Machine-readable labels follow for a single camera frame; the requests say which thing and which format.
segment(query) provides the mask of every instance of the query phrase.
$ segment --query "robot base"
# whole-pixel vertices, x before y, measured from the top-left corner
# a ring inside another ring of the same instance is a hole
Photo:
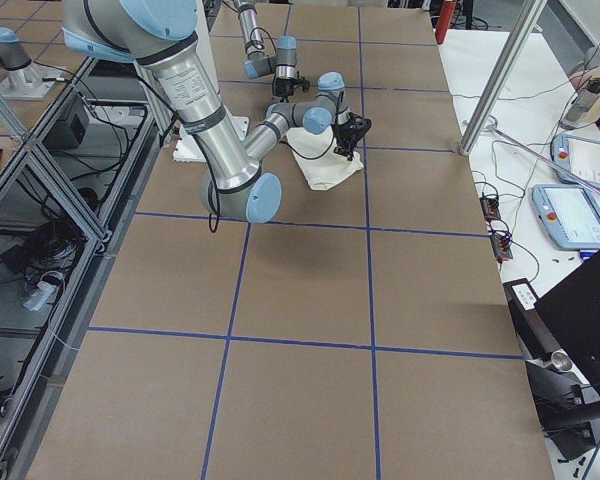
[[[0,82],[0,95],[7,100],[42,100],[56,82],[43,82],[43,78],[57,77],[62,71],[31,64],[21,70],[9,72]]]

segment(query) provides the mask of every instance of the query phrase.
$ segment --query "light blue joint cap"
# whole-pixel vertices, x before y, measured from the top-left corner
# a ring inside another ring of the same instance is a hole
[[[101,58],[112,62],[133,63],[134,58],[129,53],[114,50],[107,45],[96,43],[93,40],[81,37],[64,27],[62,27],[62,31],[64,32],[64,43],[75,52],[88,57]]]
[[[247,200],[247,222],[266,223],[282,202],[282,185],[273,173],[264,173],[253,185]]]
[[[314,135],[321,134],[329,125],[331,125],[331,114],[326,108],[310,108],[302,117],[302,126]]]
[[[163,40],[183,40],[196,29],[196,0],[119,0],[134,22]]]
[[[20,39],[13,30],[7,27],[0,27],[0,43],[18,43]]]
[[[322,91],[342,90],[344,80],[338,72],[325,73],[318,79],[318,88]]]
[[[251,60],[245,60],[244,62],[244,74],[251,80],[258,78],[258,72],[256,72],[256,67],[253,66]]]
[[[278,48],[283,50],[295,50],[296,49],[296,39],[294,37],[289,37],[288,35],[283,35],[278,38],[276,42]]]

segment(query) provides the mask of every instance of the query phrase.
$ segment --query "red object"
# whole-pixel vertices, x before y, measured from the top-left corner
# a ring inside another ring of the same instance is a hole
[[[445,0],[440,10],[440,18],[436,23],[436,43],[442,45],[444,37],[447,36],[447,30],[451,25],[451,19],[453,18],[453,12],[456,9],[456,0]]]

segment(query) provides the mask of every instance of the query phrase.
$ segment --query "black monitor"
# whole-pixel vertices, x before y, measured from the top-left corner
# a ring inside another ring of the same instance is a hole
[[[536,310],[600,395],[600,250],[538,300]]]

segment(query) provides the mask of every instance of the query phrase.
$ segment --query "electronic device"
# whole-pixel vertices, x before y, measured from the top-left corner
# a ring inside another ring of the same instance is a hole
[[[574,175],[600,189],[600,142],[561,133],[551,144],[553,161]],[[558,172],[564,183],[576,183],[568,175]]]
[[[49,150],[77,148],[82,143],[88,126],[89,116],[80,97],[74,95],[42,143]]]
[[[600,207],[576,185],[535,185],[533,204],[549,236],[564,250],[600,248]]]
[[[540,298],[535,307],[600,395],[600,250]]]

